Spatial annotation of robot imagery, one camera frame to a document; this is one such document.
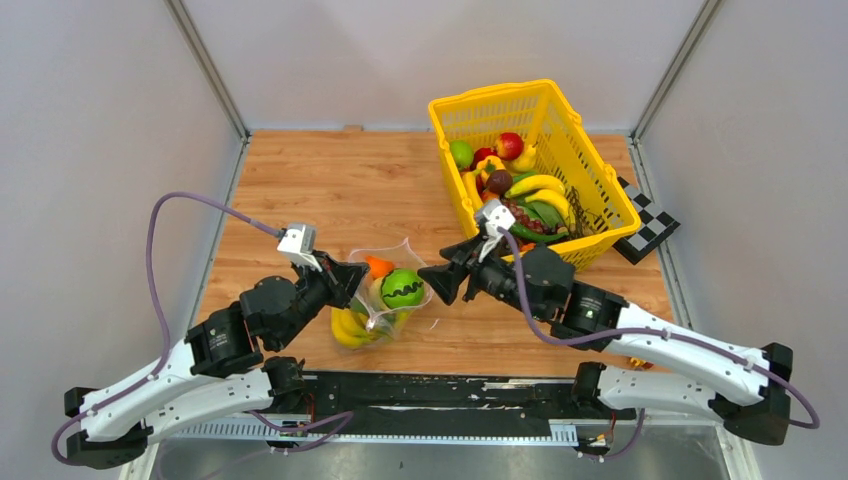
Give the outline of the orange fruit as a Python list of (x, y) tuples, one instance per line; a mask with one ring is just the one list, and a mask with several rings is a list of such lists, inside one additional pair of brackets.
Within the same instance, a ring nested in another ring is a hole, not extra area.
[(374, 280), (378, 280), (389, 275), (395, 269), (395, 264), (393, 262), (377, 256), (366, 255), (365, 260), (369, 266), (370, 275)]

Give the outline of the yellow banana bunch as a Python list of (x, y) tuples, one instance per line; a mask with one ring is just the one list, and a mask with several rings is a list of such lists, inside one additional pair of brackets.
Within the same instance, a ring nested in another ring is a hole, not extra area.
[(331, 332), (336, 342), (357, 350), (395, 340), (403, 331), (411, 310), (385, 312), (330, 310)]

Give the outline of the clear zip top bag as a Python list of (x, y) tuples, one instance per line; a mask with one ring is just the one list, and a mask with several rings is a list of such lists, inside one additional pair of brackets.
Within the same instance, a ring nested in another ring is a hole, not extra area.
[(335, 341), (358, 350), (397, 339), (414, 312), (433, 298), (433, 291), (419, 276), (426, 262), (413, 251), (408, 239), (382, 248), (351, 251), (350, 262), (369, 268), (350, 305), (331, 310)]

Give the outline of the small watermelon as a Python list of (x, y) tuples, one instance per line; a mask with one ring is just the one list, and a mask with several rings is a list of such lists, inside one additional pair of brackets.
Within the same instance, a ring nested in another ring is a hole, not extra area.
[(382, 280), (380, 298), (390, 309), (418, 306), (424, 297), (425, 283), (415, 270), (397, 268)]

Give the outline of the yellow bell pepper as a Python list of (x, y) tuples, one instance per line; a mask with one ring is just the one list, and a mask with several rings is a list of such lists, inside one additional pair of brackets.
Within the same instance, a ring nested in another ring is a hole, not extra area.
[(477, 164), (474, 172), (483, 182), (487, 182), (494, 172), (504, 169), (505, 166), (500, 157), (497, 155), (488, 155)]

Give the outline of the yellow plastic basket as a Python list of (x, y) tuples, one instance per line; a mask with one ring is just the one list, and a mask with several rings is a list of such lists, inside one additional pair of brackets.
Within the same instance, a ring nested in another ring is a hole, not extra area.
[(502, 83), (431, 101), (428, 111), (436, 134), (442, 176), (460, 229), (477, 232), (472, 201), (451, 156), (450, 142), (474, 147), (494, 144), (506, 131), (523, 137), (537, 151), (535, 169), (572, 187), (588, 216), (589, 232), (580, 239), (553, 245), (554, 252), (578, 270), (588, 268), (613, 244), (638, 231), (641, 219), (555, 82), (539, 79)]

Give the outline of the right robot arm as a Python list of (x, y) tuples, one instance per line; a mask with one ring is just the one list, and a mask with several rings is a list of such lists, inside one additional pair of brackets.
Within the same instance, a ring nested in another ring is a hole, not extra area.
[(571, 403), (584, 417), (602, 411), (658, 409), (700, 415), (745, 440), (779, 446), (790, 426), (787, 383), (793, 352), (771, 343), (749, 348), (664, 321), (612, 292), (580, 282), (575, 268), (548, 247), (518, 261), (483, 255), (474, 238), (441, 251), (445, 264), (419, 277), (447, 305), (485, 293), (521, 313), (532, 328), (549, 325), (551, 345), (631, 356), (663, 372), (630, 371), (600, 362), (579, 365)]

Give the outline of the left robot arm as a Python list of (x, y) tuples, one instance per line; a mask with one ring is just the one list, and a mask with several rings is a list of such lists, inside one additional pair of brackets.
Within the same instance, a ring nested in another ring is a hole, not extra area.
[(364, 262), (337, 262), (321, 251), (314, 257), (316, 268), (293, 268), (295, 281), (261, 279), (124, 380), (69, 389), (65, 413), (80, 429), (67, 437), (61, 461), (110, 469), (190, 425), (236, 412), (298, 411), (306, 400), (303, 364), (280, 352), (324, 308), (349, 306), (369, 273)]

